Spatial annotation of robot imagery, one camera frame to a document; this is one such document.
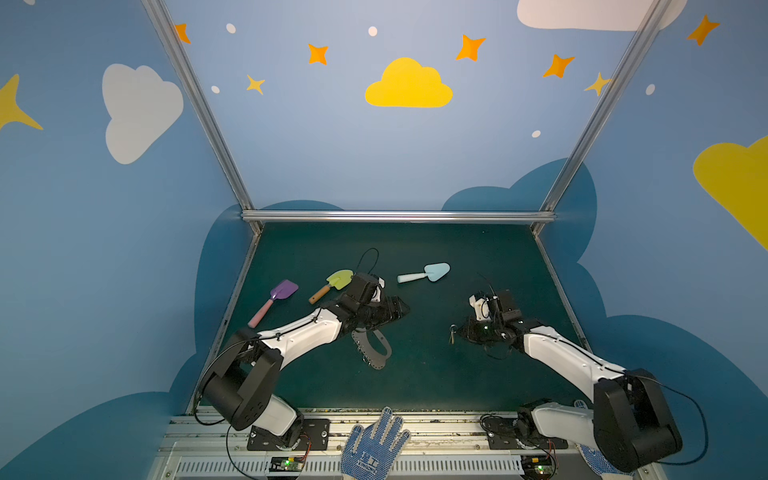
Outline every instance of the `pink handle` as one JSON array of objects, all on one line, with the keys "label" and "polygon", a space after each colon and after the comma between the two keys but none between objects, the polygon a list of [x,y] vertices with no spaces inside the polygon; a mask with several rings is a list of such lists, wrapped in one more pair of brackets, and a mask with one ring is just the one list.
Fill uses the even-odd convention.
[{"label": "pink handle", "polygon": [[256,315],[254,315],[253,318],[250,319],[250,321],[248,322],[248,326],[252,329],[255,329],[256,325],[258,325],[261,319],[264,318],[264,316],[266,315],[266,311],[270,309],[273,303],[274,302],[272,301],[271,298],[267,300],[266,303],[264,303],[264,306],[262,306],[259,309],[259,311],[256,312]]}]

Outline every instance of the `star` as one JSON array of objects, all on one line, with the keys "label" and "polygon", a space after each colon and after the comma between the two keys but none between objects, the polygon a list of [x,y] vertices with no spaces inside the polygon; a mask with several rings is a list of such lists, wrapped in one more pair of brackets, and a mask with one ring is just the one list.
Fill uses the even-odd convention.
[{"label": "star", "polygon": [[255,81],[250,75],[248,75],[248,80],[250,80],[250,85],[246,90],[258,90],[260,94],[264,95],[264,92],[261,91],[261,84],[264,83],[264,80]]},{"label": "star", "polygon": [[464,36],[464,45],[462,46],[462,50],[458,53],[458,57],[456,57],[456,60],[461,60],[462,58],[471,58],[473,61],[478,60],[478,48],[480,48],[480,45],[482,45],[482,42],[485,41],[484,38],[480,38],[478,40],[472,40],[470,37]]},{"label": "star", "polygon": [[316,47],[314,45],[310,45],[310,51],[312,52],[312,55],[310,56],[310,63],[315,63],[318,61],[323,65],[328,65],[326,63],[326,50],[328,50],[328,47]]},{"label": "star", "polygon": [[584,91],[594,90],[594,91],[596,91],[598,93],[598,97],[599,97],[600,94],[603,92],[603,87],[605,85],[607,85],[607,83],[609,81],[611,81],[611,80],[612,80],[611,78],[608,78],[608,79],[604,80],[603,79],[603,75],[600,72],[598,72],[598,79],[592,85],[590,85],[589,87],[585,88]]},{"label": "star", "polygon": [[183,41],[184,43],[191,44],[190,38],[187,37],[187,24],[182,23],[180,25],[174,25],[176,27],[176,33],[179,34],[179,40]]},{"label": "star", "polygon": [[555,55],[552,58],[552,66],[549,68],[549,70],[544,73],[545,77],[548,77],[549,75],[557,75],[560,78],[563,78],[563,74],[565,73],[565,67],[568,66],[569,63],[573,61],[573,59],[576,57],[570,57],[570,58],[560,58],[557,55]]},{"label": "star", "polygon": [[709,35],[711,31],[719,26],[719,23],[710,22],[710,19],[708,19],[705,15],[701,20],[698,28],[694,30],[694,33],[688,35],[688,40],[695,40],[696,43],[701,46],[701,44],[704,43],[704,39],[707,37],[707,35]]},{"label": "star", "polygon": [[8,80],[3,88],[0,88],[0,130],[12,121],[29,125],[32,128],[42,130],[38,122],[32,120],[32,117],[24,113],[16,104],[16,91],[18,90],[18,75],[14,75]]}]

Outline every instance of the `blue glove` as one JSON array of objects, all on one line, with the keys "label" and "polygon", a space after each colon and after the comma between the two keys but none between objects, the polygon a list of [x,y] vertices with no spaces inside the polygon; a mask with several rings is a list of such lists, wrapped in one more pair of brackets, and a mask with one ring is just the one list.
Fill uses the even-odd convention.
[{"label": "blue glove", "polygon": [[341,472],[345,480],[384,480],[395,458],[411,438],[403,430],[402,417],[392,416],[392,409],[384,407],[379,421],[363,430],[362,425],[352,427],[349,440],[341,454]]}]

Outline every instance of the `robotic arm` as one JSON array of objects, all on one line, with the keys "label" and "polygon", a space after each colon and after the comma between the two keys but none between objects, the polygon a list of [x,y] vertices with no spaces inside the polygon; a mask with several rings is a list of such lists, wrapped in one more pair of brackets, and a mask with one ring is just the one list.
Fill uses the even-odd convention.
[{"label": "robotic arm", "polygon": [[353,330],[378,329],[409,311],[400,298],[384,295],[383,279],[358,273],[336,301],[302,319],[259,333],[239,329],[203,375],[201,395],[235,430],[255,425],[276,445],[290,448],[298,442],[303,417],[273,395],[280,370],[317,346]]},{"label": "robotic arm", "polygon": [[520,409],[516,436],[558,437],[602,451],[624,472],[679,452],[683,441],[659,384],[646,370],[607,362],[535,319],[523,319],[508,290],[470,297],[474,317],[458,330],[472,343],[506,343],[578,387],[594,411],[539,401]]}]

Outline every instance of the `yellow cloud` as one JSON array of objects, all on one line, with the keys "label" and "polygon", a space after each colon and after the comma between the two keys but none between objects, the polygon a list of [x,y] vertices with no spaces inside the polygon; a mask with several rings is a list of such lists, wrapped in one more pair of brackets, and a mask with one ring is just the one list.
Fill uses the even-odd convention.
[{"label": "yellow cloud", "polygon": [[453,91],[432,67],[422,67],[412,58],[398,58],[384,70],[382,80],[366,90],[366,101],[376,107],[444,107]]},{"label": "yellow cloud", "polygon": [[694,175],[704,190],[768,249],[768,137],[751,147],[712,145],[697,157]]}]

